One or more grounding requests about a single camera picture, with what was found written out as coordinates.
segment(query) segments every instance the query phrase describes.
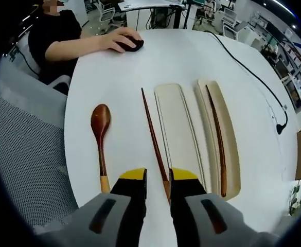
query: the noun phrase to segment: round table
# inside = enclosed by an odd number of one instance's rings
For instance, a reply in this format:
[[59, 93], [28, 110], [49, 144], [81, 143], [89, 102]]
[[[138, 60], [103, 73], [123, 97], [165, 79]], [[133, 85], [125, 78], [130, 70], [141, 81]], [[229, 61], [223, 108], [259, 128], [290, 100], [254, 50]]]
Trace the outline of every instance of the round table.
[[145, 44], [138, 52], [97, 52], [80, 58], [75, 68], [67, 98], [64, 139], [69, 179], [77, 204], [82, 206], [101, 192], [97, 143], [90, 122], [93, 109], [104, 103], [112, 115], [104, 139], [110, 186], [127, 170], [148, 169], [147, 215], [139, 246], [176, 246], [141, 87], [165, 162], [153, 91], [165, 83], [182, 86], [207, 179], [206, 141], [193, 93], [196, 80], [203, 78], [218, 82], [235, 130], [241, 191], [229, 203], [243, 213], [245, 222], [255, 230], [271, 230], [287, 207], [288, 180], [293, 179], [297, 159], [295, 113], [274, 70], [257, 50], [220, 37], [227, 49], [266, 82], [288, 107], [289, 122], [281, 135], [276, 133], [272, 116], [281, 124], [285, 117], [274, 97], [211, 34], [157, 29], [140, 35]]

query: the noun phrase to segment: person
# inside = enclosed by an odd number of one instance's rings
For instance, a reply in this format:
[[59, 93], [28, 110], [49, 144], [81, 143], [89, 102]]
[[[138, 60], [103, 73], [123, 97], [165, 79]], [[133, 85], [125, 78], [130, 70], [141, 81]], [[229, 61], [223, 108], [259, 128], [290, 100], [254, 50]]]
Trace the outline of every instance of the person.
[[[71, 10], [61, 10], [64, 4], [57, 0], [44, 0], [42, 13], [30, 29], [29, 50], [40, 67], [39, 80], [50, 84], [61, 75], [72, 76], [77, 59], [86, 54], [113, 49], [125, 52], [116, 42], [130, 47], [135, 44], [125, 36], [141, 40], [140, 35], [130, 28], [118, 28], [101, 36], [90, 36], [82, 29]], [[55, 89], [67, 93], [67, 86]]]

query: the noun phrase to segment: wooden chopstick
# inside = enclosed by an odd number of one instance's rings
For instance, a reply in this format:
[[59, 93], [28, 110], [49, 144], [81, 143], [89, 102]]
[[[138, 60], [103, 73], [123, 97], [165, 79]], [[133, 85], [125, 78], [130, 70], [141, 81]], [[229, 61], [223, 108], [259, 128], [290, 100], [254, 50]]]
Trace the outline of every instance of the wooden chopstick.
[[206, 86], [207, 89], [207, 94], [210, 99], [210, 104], [213, 112], [213, 117], [214, 117], [214, 122], [216, 125], [217, 129], [217, 138], [218, 138], [218, 143], [219, 143], [219, 151], [220, 151], [220, 182], [221, 182], [221, 188], [220, 188], [220, 194], [222, 197], [226, 197], [227, 195], [227, 170], [226, 170], [226, 160], [224, 156], [224, 148], [223, 148], [223, 141], [222, 141], [222, 135], [221, 135], [221, 130], [220, 130], [220, 125], [219, 125], [219, 120], [217, 116], [216, 109], [214, 107], [214, 103], [212, 101], [211, 94], [208, 90], [208, 87]]
[[161, 152], [160, 152], [160, 149], [158, 147], [154, 127], [152, 125], [152, 121], [151, 121], [151, 117], [150, 117], [150, 113], [149, 113], [149, 109], [148, 109], [144, 89], [141, 88], [141, 91], [142, 91], [142, 98], [144, 99], [144, 105], [145, 105], [149, 130], [150, 130], [150, 134], [151, 134], [151, 139], [152, 139], [152, 143], [154, 145], [155, 154], [156, 154], [156, 158], [157, 158], [157, 163], [158, 163], [158, 166], [160, 167], [160, 171], [161, 171], [161, 175], [162, 175], [164, 190], [165, 190], [165, 193], [166, 193], [167, 200], [170, 202], [170, 182], [168, 181], [167, 176], [166, 176], [163, 160], [162, 160], [162, 157], [161, 157]]

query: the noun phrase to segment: gray chair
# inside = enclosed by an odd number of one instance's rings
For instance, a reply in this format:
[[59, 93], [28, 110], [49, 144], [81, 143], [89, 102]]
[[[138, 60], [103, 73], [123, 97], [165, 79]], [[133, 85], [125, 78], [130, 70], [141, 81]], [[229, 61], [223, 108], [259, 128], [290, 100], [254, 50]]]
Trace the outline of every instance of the gray chair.
[[241, 22], [234, 27], [230, 26], [226, 22], [223, 22], [223, 35], [233, 40], [238, 40], [239, 31], [241, 31], [246, 26], [247, 22]]
[[77, 208], [65, 162], [66, 96], [0, 62], [0, 174], [21, 216], [45, 227]]

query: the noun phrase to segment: computer mouse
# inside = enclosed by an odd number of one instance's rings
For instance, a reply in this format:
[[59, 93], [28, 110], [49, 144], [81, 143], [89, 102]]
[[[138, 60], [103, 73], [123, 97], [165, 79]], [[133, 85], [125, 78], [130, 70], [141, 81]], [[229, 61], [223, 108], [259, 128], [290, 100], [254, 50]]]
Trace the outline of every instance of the computer mouse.
[[143, 47], [144, 45], [144, 41], [143, 40], [136, 40], [131, 36], [125, 36], [126, 38], [128, 38], [130, 41], [132, 41], [135, 44], [135, 47], [132, 48], [122, 42], [116, 42], [121, 48], [123, 48], [125, 51], [137, 51], [139, 50], [141, 47]]

